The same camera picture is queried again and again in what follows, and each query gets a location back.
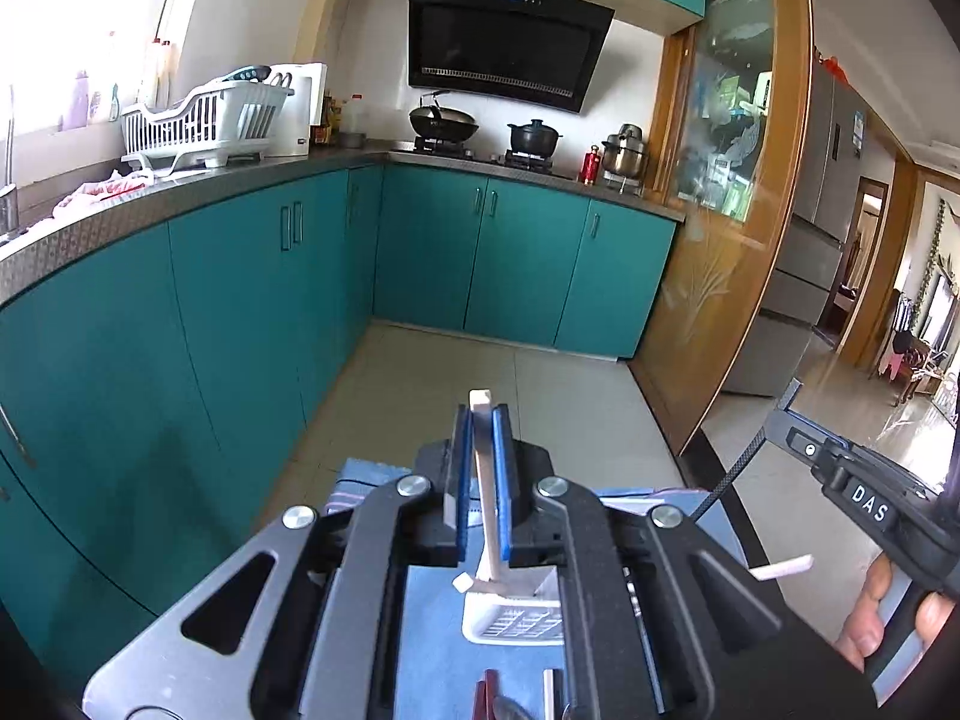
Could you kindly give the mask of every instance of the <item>range hood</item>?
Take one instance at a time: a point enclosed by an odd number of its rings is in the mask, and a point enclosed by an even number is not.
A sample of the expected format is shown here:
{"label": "range hood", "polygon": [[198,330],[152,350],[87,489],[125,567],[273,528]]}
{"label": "range hood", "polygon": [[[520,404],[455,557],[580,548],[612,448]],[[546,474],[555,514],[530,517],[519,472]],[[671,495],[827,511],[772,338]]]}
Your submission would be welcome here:
{"label": "range hood", "polygon": [[579,113],[612,20],[580,0],[410,0],[409,83]]}

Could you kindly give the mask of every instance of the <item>bright window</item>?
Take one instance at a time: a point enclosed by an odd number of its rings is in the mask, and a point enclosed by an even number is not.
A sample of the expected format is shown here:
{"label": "bright window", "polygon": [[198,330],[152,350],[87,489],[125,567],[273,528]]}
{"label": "bright window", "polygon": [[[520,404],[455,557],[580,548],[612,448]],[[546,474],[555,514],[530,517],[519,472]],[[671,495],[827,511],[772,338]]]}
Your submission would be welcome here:
{"label": "bright window", "polygon": [[16,90],[16,131],[58,127],[85,74],[88,96],[136,96],[164,0],[0,0],[0,113]]}

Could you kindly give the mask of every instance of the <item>refrigerator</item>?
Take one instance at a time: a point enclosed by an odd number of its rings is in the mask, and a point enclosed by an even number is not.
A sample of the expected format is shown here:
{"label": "refrigerator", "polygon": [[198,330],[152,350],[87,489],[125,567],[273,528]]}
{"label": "refrigerator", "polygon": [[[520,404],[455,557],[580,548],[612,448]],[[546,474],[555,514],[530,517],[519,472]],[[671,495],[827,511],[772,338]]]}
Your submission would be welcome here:
{"label": "refrigerator", "polygon": [[779,396],[800,365],[853,224],[866,113],[856,91],[813,63],[793,214],[760,312],[723,391]]}

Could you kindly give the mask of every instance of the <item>blue cloth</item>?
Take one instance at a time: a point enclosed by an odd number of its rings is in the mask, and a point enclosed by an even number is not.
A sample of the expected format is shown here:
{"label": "blue cloth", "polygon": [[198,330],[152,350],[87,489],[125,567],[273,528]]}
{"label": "blue cloth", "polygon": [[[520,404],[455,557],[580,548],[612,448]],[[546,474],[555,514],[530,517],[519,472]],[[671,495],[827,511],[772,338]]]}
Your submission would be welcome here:
{"label": "blue cloth", "polygon": [[[348,460],[330,494],[325,514],[356,506],[374,487],[408,474],[409,469]],[[702,490],[600,490],[602,497],[649,497],[692,514],[706,497]],[[723,507],[713,506],[699,524],[728,552],[747,565]],[[483,532],[469,529],[467,563],[477,567]],[[461,632],[464,597],[454,589],[460,568],[411,567],[407,579],[397,669],[397,720],[443,717],[469,720],[473,693],[484,669],[499,672],[500,693],[517,701],[536,720],[544,717],[544,669],[565,667],[563,647],[511,647],[472,644]]]}

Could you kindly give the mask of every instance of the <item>human hand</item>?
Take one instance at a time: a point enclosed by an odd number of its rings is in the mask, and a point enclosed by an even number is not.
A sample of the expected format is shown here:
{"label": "human hand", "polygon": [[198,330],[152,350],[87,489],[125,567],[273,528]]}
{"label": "human hand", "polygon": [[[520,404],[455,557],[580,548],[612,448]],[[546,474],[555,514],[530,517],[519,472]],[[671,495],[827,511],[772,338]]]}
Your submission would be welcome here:
{"label": "human hand", "polygon": [[[883,640],[883,622],[880,620],[880,601],[893,582],[893,567],[886,555],[880,555],[867,569],[860,597],[843,625],[836,648],[840,654],[863,671],[863,661],[874,654]],[[917,632],[928,649],[941,632],[953,610],[953,602],[939,593],[930,593],[917,610]]]}

